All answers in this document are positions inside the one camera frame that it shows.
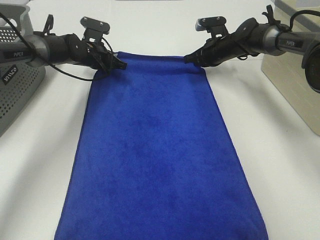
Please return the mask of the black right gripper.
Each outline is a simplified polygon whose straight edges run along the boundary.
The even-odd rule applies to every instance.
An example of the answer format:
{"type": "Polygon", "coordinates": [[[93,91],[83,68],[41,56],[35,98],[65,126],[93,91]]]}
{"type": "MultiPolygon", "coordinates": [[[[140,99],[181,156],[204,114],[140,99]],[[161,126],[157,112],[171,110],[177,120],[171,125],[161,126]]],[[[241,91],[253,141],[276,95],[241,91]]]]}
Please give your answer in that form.
{"type": "Polygon", "coordinates": [[[198,49],[183,57],[184,63],[193,63],[200,67],[216,67],[221,63],[246,57],[247,52],[236,41],[235,34],[229,34],[217,40],[207,41],[201,49],[198,49]]]}

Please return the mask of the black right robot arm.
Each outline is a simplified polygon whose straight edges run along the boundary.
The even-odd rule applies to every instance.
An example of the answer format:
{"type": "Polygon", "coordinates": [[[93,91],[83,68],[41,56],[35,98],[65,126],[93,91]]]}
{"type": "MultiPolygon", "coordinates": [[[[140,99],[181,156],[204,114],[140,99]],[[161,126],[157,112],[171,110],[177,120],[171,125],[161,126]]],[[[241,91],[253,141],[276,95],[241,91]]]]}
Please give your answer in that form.
{"type": "Polygon", "coordinates": [[[319,32],[293,31],[294,20],[299,15],[319,16],[316,10],[299,10],[289,20],[289,25],[274,18],[273,8],[268,5],[263,15],[267,23],[258,23],[252,17],[245,20],[233,33],[229,33],[222,16],[197,20],[196,31],[207,31],[211,37],[193,53],[184,56],[184,62],[207,68],[237,58],[246,60],[248,56],[259,54],[280,56],[286,52],[302,55],[301,67],[305,78],[315,92],[320,91],[320,34],[319,32]]]}

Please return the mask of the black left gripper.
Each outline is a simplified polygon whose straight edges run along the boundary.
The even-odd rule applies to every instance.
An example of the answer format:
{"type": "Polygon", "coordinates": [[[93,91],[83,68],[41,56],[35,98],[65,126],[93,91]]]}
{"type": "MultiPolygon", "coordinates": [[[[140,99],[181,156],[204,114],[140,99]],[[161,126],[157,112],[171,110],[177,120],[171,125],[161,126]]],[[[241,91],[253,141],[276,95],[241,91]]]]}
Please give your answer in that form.
{"type": "Polygon", "coordinates": [[[107,74],[112,70],[125,70],[127,68],[127,63],[107,50],[102,43],[89,43],[80,40],[75,34],[68,35],[67,49],[69,58],[75,65],[103,70],[107,74]]]}

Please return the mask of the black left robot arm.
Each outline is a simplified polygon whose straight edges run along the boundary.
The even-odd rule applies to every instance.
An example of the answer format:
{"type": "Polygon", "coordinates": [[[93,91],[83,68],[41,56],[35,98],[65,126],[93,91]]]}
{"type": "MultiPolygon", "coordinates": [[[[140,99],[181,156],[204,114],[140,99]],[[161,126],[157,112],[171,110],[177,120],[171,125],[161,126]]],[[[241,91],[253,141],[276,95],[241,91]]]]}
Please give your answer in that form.
{"type": "Polygon", "coordinates": [[[71,64],[110,73],[125,70],[127,64],[118,59],[102,44],[87,42],[75,34],[28,35],[25,41],[1,42],[0,65],[25,63],[38,68],[49,65],[71,64]]]}

